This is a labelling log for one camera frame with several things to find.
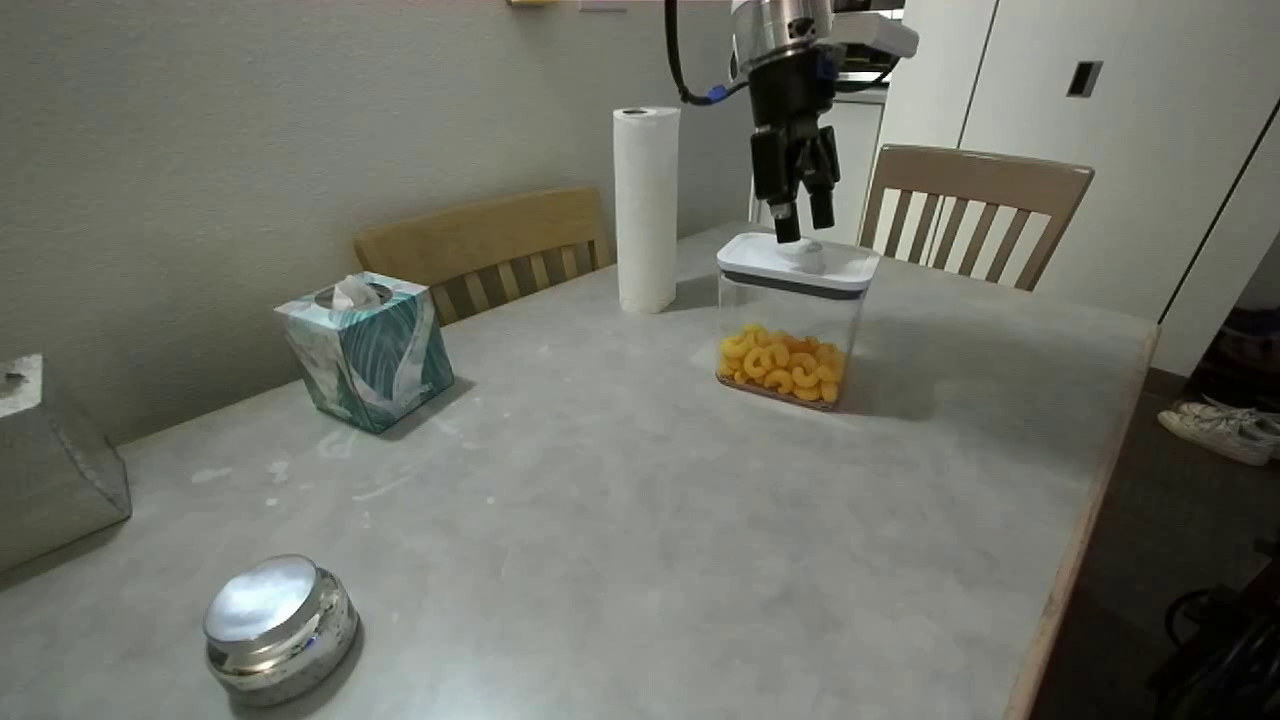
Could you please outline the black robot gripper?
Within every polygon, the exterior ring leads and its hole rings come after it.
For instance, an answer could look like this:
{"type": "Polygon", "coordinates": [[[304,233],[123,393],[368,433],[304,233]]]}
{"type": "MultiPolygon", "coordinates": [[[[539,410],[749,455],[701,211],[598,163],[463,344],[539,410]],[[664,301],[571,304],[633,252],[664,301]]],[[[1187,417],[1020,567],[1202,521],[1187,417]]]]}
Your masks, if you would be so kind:
{"type": "Polygon", "coordinates": [[[815,123],[831,107],[836,64],[827,61],[822,50],[771,58],[749,73],[749,97],[750,97],[750,134],[754,134],[750,178],[754,178],[754,197],[771,211],[776,239],[791,245],[801,236],[796,178],[791,178],[785,137],[802,137],[801,184],[807,187],[810,226],[831,228],[840,156],[836,156],[836,134],[815,123]]]}

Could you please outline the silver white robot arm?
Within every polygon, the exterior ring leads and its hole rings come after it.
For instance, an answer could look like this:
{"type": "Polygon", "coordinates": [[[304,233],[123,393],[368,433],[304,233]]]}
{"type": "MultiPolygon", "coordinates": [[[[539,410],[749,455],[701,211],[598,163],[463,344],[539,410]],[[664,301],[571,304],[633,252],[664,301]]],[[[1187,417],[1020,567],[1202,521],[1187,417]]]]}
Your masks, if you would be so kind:
{"type": "Polygon", "coordinates": [[[801,239],[796,194],[807,194],[815,228],[836,226],[840,156],[822,123],[836,97],[827,30],[831,0],[731,0],[731,39],[750,101],[750,181],[779,245],[801,239]]]}

